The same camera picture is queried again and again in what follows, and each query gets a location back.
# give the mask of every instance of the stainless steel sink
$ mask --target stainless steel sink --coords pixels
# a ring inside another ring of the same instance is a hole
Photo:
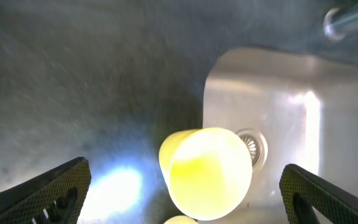
[[[290,163],[358,197],[357,66],[232,50],[206,81],[203,126],[246,132],[265,150],[242,203],[226,217],[200,223],[288,223],[278,183]]]

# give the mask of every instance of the sink basin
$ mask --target sink basin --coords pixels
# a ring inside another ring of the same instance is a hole
[[[278,183],[290,163],[358,197],[358,66],[263,49],[229,51],[207,78],[203,119],[205,128],[262,139],[263,156],[242,203],[200,223],[288,223]]]

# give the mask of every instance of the yellow object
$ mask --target yellow object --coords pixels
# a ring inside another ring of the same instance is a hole
[[[189,218],[185,215],[179,215],[168,219],[164,224],[198,224],[194,219]]]
[[[221,218],[235,209],[252,177],[247,146],[223,128],[171,134],[161,145],[159,161],[173,203],[197,220]]]

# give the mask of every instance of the black granite countertop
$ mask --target black granite countertop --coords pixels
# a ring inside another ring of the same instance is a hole
[[[113,194],[99,213],[90,199],[80,223],[163,223],[180,214],[158,149],[170,133],[201,127],[217,58],[256,45],[358,63],[358,34],[336,44],[321,36],[324,14],[343,4],[0,0],[0,191],[85,156],[91,189],[124,169],[137,173],[138,192],[125,208]]]

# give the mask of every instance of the drain strainer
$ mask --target drain strainer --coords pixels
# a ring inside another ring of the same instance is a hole
[[[266,161],[267,143],[264,136],[253,129],[242,129],[237,135],[246,144],[252,161],[252,169],[254,172],[259,170]]]

